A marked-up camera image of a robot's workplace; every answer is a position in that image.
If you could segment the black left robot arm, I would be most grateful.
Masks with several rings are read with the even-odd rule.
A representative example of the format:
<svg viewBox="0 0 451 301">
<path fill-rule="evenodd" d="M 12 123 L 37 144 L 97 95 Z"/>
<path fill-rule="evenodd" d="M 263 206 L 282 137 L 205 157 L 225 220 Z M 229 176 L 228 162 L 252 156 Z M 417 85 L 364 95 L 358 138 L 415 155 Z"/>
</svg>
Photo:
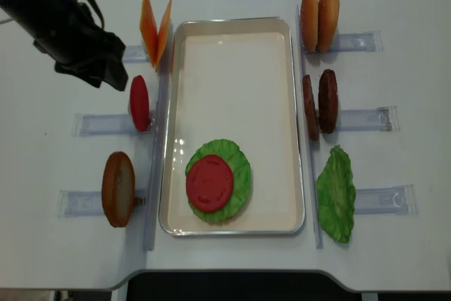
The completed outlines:
<svg viewBox="0 0 451 301">
<path fill-rule="evenodd" d="M 95 0 L 1 0 L 1 8 L 55 61 L 57 73 L 93 87 L 126 88 L 125 45 L 105 22 Z"/>
</svg>

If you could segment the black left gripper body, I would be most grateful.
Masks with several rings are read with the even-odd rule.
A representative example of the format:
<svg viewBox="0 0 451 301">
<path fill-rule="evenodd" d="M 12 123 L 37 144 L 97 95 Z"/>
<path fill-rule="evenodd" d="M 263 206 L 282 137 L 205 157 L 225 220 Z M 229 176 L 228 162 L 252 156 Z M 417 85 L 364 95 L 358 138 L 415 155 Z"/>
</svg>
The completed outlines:
<svg viewBox="0 0 451 301">
<path fill-rule="evenodd" d="M 93 32 L 86 36 L 74 61 L 67 64 L 56 62 L 57 73 L 72 75 L 89 85 L 100 88 L 103 82 L 115 90 L 123 92 L 128 82 L 128 74 L 123 65 L 125 45 L 112 32 Z"/>
</svg>

